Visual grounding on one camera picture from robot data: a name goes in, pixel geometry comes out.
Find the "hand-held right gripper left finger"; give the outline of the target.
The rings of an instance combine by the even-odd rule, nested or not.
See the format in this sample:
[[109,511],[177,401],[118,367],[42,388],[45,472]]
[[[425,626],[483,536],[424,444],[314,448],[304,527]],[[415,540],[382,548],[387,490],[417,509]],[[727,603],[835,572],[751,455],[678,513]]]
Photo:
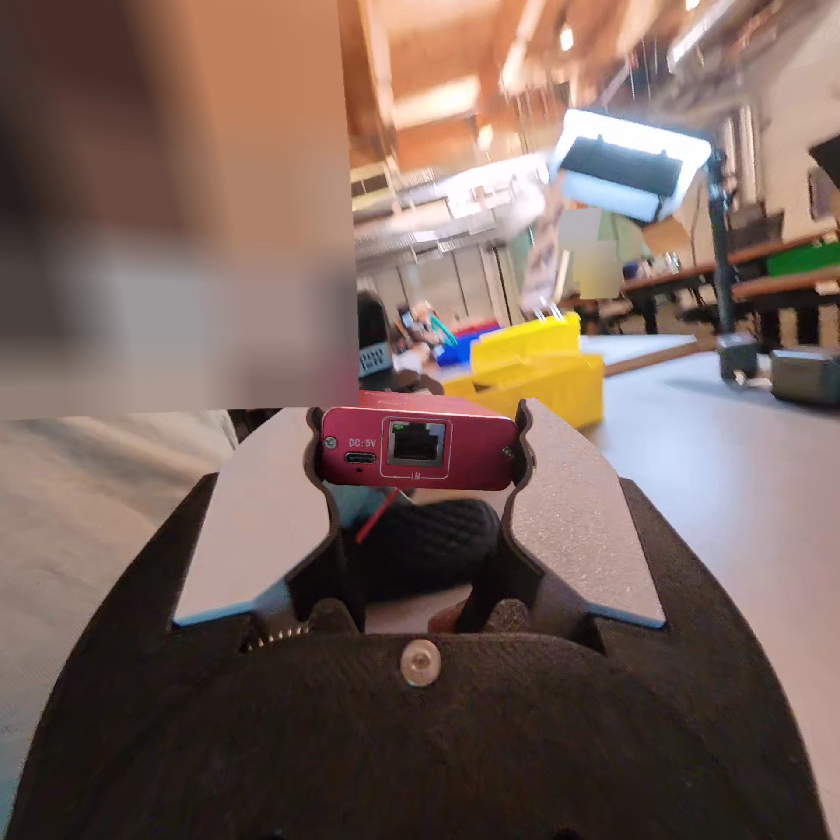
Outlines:
[[308,409],[285,408],[239,444],[219,470],[173,620],[196,625],[252,615],[259,625],[302,625],[291,573],[330,535],[308,448]]

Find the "red ethernet splitter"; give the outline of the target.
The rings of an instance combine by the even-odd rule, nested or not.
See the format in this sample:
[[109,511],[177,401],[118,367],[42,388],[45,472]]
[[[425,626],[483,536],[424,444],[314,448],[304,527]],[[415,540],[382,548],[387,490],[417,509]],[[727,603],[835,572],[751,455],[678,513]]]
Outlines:
[[340,487],[504,490],[518,427],[461,397],[360,392],[322,415],[320,477]]

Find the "yellow plastic bin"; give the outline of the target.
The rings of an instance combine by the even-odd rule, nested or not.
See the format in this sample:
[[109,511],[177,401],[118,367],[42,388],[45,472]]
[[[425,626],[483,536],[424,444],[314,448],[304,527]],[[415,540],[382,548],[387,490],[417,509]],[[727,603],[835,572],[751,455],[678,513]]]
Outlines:
[[471,344],[470,369],[477,375],[538,355],[576,353],[580,339],[581,317],[576,311],[485,332]]
[[576,429],[603,420],[603,357],[593,353],[542,353],[476,367],[447,380],[444,393],[515,419],[519,403],[534,399]]

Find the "person's left forearm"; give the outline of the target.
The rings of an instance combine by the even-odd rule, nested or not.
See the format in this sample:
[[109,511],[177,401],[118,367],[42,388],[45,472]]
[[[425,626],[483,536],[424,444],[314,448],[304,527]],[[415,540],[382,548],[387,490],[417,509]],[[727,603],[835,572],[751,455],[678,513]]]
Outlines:
[[368,522],[391,495],[392,488],[335,486],[330,493],[338,509],[341,528],[357,531]]

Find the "grey desk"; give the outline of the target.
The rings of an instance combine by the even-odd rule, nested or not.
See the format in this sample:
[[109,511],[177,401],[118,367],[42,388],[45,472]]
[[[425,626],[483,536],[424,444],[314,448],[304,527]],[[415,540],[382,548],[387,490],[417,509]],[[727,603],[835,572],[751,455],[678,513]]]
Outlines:
[[618,474],[666,622],[588,616],[563,677],[618,838],[838,838],[838,420],[736,395],[703,355],[607,386]]

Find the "blue plastic bin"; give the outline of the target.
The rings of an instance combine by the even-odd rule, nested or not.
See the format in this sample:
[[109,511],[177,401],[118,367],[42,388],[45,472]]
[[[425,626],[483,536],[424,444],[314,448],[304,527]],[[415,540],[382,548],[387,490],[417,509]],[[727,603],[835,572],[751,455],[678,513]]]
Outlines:
[[440,368],[448,368],[459,365],[469,365],[471,346],[481,336],[487,333],[498,331],[500,325],[496,321],[484,322],[469,328],[460,329],[453,333],[455,343],[444,343],[442,349],[435,351],[435,360]]

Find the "black padded wrist rest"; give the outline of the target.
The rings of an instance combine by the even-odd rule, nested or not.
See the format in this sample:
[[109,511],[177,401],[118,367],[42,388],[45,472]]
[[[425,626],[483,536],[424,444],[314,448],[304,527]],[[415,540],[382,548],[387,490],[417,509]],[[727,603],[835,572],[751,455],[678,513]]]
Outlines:
[[350,578],[368,603],[469,584],[494,553],[499,526],[483,500],[397,505],[347,549]]

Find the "person's cream clothing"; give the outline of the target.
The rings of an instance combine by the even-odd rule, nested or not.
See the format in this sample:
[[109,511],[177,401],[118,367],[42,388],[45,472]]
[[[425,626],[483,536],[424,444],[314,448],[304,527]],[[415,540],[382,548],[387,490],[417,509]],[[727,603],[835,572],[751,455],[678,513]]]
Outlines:
[[2,762],[24,761],[81,630],[205,474],[233,454],[225,411],[2,422]]

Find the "black pole clamp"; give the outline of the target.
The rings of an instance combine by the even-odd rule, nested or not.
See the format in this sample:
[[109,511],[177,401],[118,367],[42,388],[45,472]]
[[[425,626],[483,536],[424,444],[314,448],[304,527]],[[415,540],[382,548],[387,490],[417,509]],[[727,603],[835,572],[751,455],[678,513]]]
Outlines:
[[716,340],[721,380],[730,386],[749,387],[759,377],[761,344],[746,332],[720,334]]

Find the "dark grey box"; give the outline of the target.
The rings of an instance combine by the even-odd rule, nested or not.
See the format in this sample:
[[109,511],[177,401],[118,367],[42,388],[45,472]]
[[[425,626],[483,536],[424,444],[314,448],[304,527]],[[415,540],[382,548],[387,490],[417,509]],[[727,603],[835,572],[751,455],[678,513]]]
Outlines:
[[839,407],[839,351],[818,346],[770,354],[771,393],[779,400]]

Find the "black light stand pole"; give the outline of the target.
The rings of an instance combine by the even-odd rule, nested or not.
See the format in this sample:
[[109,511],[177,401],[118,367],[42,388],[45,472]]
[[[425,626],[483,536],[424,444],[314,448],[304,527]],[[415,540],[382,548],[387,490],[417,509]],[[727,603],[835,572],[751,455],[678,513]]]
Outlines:
[[713,285],[718,311],[718,333],[735,332],[736,319],[732,297],[734,268],[728,254],[728,193],[725,187],[725,154],[715,145],[706,162],[708,216],[715,273]]

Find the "LED light panel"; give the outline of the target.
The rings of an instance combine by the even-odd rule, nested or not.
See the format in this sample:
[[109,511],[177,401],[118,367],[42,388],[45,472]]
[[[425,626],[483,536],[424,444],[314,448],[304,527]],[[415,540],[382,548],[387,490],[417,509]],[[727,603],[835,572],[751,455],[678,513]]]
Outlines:
[[700,134],[571,108],[549,178],[567,200],[654,224],[681,208],[712,152]]

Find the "wooden table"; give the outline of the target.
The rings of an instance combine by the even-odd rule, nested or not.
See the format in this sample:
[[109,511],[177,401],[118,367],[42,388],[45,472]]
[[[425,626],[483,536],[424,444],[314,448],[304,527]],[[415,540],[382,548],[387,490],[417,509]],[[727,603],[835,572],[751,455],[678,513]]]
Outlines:
[[819,345],[820,309],[838,308],[839,267],[740,282],[731,290],[731,296],[736,302],[747,302],[758,313],[796,311],[798,344]]

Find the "green box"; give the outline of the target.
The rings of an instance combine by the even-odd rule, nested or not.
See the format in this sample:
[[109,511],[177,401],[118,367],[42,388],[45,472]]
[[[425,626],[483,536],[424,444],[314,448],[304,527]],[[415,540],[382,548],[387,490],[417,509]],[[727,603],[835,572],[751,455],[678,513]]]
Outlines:
[[839,265],[839,242],[813,241],[765,260],[767,277],[787,277]]

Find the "black screen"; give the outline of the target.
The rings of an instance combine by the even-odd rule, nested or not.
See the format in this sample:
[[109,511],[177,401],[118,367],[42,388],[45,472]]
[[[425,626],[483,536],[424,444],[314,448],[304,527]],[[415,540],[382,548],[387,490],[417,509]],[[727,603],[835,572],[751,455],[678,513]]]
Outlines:
[[808,150],[808,154],[813,159],[815,164],[821,168],[826,176],[834,184],[839,191],[839,134],[813,145]]

